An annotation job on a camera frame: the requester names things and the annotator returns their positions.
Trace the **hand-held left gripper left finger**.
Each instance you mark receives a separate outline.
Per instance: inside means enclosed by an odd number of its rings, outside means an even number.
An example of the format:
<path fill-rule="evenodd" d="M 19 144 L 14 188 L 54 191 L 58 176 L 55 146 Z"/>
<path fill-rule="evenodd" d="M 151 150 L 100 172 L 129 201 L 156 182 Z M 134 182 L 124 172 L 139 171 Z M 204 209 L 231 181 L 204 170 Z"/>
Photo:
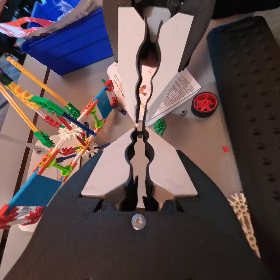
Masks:
<path fill-rule="evenodd" d="M 135 155 L 137 128 L 132 128 L 107 146 L 97 160 L 81 195 L 111 200 L 122 210 L 137 206 L 137 180 L 134 181 L 131 159 Z"/>

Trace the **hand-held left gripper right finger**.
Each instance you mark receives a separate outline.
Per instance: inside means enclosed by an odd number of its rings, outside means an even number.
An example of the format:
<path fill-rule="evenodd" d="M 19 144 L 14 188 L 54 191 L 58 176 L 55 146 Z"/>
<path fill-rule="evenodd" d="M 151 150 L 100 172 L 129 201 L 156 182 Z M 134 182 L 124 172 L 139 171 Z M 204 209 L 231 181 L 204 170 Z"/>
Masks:
<path fill-rule="evenodd" d="M 198 192 L 191 181 L 176 149 L 150 128 L 143 128 L 146 166 L 147 210 L 158 210 L 166 201 L 196 197 Z"/>

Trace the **red toy wheel black tyre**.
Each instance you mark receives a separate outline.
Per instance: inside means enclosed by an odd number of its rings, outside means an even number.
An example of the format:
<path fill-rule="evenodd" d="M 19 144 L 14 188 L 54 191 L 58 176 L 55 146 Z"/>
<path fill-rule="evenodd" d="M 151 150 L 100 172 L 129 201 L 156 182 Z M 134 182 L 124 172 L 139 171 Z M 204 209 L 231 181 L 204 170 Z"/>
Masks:
<path fill-rule="evenodd" d="M 218 97 L 211 92 L 202 92 L 194 96 L 191 102 L 191 112 L 199 118 L 212 116 L 219 106 Z"/>

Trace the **white tilted reading stand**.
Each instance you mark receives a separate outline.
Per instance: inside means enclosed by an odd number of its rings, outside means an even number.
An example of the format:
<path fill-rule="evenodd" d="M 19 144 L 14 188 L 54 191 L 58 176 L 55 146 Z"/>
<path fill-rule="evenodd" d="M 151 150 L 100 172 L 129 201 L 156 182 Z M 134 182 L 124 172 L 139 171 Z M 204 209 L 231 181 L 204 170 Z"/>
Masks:
<path fill-rule="evenodd" d="M 33 162 L 23 164 L 30 173 L 24 184 L 19 184 L 22 188 L 14 193 L 26 148 L 33 150 Z M 18 225 L 23 231 L 35 231 L 46 206 L 65 179 L 54 167 L 59 152 L 52 155 L 49 149 L 1 134 L 1 230 Z"/>

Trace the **green toy connector piece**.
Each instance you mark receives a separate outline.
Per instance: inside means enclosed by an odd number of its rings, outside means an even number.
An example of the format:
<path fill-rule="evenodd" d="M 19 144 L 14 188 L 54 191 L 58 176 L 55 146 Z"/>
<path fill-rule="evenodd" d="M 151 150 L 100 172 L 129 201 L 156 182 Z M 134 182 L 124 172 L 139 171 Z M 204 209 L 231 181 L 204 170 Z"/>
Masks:
<path fill-rule="evenodd" d="M 166 125 L 165 125 L 165 121 L 164 121 L 163 117 L 162 117 L 162 118 L 159 118 L 159 119 L 154 123 L 153 129 L 154 129 L 154 131 L 155 131 L 155 133 L 156 133 L 157 135 L 162 136 L 162 134 L 163 134 L 165 128 L 166 128 Z"/>

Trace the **blue plastic bin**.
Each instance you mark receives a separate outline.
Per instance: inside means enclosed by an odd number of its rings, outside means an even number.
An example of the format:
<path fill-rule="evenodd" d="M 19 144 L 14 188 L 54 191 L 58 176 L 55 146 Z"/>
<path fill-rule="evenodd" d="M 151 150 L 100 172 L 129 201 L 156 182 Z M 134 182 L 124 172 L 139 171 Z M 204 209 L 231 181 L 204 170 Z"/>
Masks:
<path fill-rule="evenodd" d="M 21 50 L 64 75 L 113 56 L 104 23 L 102 1 L 64 0 L 36 2 L 31 16 L 52 21 L 26 36 Z"/>

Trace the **printed plastic bag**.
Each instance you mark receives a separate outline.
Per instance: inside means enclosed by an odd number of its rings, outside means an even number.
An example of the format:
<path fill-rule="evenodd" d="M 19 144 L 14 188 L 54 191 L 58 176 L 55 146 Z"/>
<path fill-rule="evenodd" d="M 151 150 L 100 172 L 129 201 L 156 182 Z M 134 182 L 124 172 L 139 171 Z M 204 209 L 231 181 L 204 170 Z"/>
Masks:
<path fill-rule="evenodd" d="M 102 1 L 79 1 L 76 7 L 70 1 L 49 1 L 54 4 L 51 12 L 62 12 L 54 19 L 43 19 L 43 16 L 22 17 L 8 23 L 1 23 L 1 33 L 9 37 L 30 39 L 37 36 L 52 34 L 62 28 L 85 18 L 103 7 Z"/>

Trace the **white snowflake toy connector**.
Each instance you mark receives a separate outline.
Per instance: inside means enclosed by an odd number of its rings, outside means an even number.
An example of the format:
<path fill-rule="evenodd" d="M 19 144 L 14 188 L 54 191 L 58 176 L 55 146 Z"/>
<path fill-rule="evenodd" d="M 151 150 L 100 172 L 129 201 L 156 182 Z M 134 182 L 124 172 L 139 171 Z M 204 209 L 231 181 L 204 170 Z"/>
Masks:
<path fill-rule="evenodd" d="M 234 193 L 227 199 L 240 223 L 246 223 L 250 220 L 250 213 L 247 206 L 247 200 L 243 192 Z"/>
<path fill-rule="evenodd" d="M 239 222 L 241 224 L 241 227 L 243 229 L 243 232 L 246 236 L 246 239 L 251 247 L 251 249 L 254 251 L 254 253 L 257 255 L 258 258 L 261 258 L 259 248 L 257 245 L 257 240 L 254 235 L 254 228 L 251 222 L 250 217 L 239 217 Z"/>

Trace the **colourful toy construction model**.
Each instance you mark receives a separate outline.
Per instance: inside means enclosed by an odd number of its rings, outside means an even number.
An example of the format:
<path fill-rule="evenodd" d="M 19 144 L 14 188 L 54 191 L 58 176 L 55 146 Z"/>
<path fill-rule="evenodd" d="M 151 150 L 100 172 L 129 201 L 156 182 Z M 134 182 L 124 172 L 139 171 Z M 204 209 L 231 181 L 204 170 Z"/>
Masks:
<path fill-rule="evenodd" d="M 61 187 L 61 184 L 65 183 L 74 171 L 81 158 L 91 158 L 99 152 L 99 149 L 109 145 L 97 146 L 93 139 L 106 123 L 112 110 L 117 108 L 118 105 L 113 82 L 102 80 L 103 89 L 80 112 L 74 105 L 51 90 L 12 57 L 8 56 L 6 59 L 51 94 L 64 105 L 64 108 L 49 99 L 31 95 L 27 90 L 22 90 L 13 80 L 1 75 L 1 82 L 3 82 L 1 85 L 2 95 L 29 126 L 43 148 L 48 149 L 27 181 L 9 203 L 1 208 L 1 229 L 9 229 L 14 224 L 20 226 L 33 225 L 39 221 L 45 208 Z M 49 125 L 58 129 L 60 139 L 57 144 L 50 139 L 47 133 L 35 126 L 6 89 L 28 108 L 34 110 Z"/>

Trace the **folded instruction booklet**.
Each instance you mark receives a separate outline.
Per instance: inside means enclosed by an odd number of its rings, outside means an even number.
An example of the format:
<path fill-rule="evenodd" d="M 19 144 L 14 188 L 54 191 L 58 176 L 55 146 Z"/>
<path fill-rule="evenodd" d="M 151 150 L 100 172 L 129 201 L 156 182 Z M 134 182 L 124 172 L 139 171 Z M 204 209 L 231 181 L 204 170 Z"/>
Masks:
<path fill-rule="evenodd" d="M 152 68 L 147 65 L 142 66 L 142 83 L 139 89 L 139 97 L 141 101 L 139 120 L 143 119 L 145 104 L 151 93 L 150 78 L 155 73 L 155 71 L 156 67 Z M 128 115 L 132 118 L 132 114 L 128 110 L 128 102 L 125 97 L 121 78 L 118 73 L 117 64 L 115 62 L 107 68 L 107 74 L 109 76 L 109 79 L 112 80 L 114 84 L 114 93 L 117 96 L 118 101 L 121 102 Z M 155 123 L 159 118 L 164 117 L 166 114 L 176 109 L 186 100 L 193 97 L 193 95 L 198 93 L 200 89 L 201 86 L 198 84 L 198 82 L 193 78 L 193 76 L 188 72 L 187 69 L 184 69 L 178 75 L 177 79 L 175 80 L 169 92 L 166 94 L 163 102 L 154 114 L 153 118 L 149 122 L 147 122 L 146 125 L 149 126 Z"/>

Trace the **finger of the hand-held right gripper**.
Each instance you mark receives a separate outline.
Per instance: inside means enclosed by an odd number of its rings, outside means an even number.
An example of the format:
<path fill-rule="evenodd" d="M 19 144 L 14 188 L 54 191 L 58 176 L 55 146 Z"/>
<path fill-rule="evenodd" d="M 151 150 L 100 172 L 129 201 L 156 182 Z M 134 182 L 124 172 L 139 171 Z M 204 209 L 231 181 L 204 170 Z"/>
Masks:
<path fill-rule="evenodd" d="M 177 13 L 159 29 L 156 43 L 159 65 L 151 78 L 152 91 L 145 106 L 144 126 L 153 118 L 179 75 L 193 19 L 193 15 Z"/>
<path fill-rule="evenodd" d="M 127 110 L 134 123 L 139 118 L 140 82 L 139 52 L 146 39 L 146 22 L 132 7 L 118 7 L 118 72 L 121 78 Z"/>

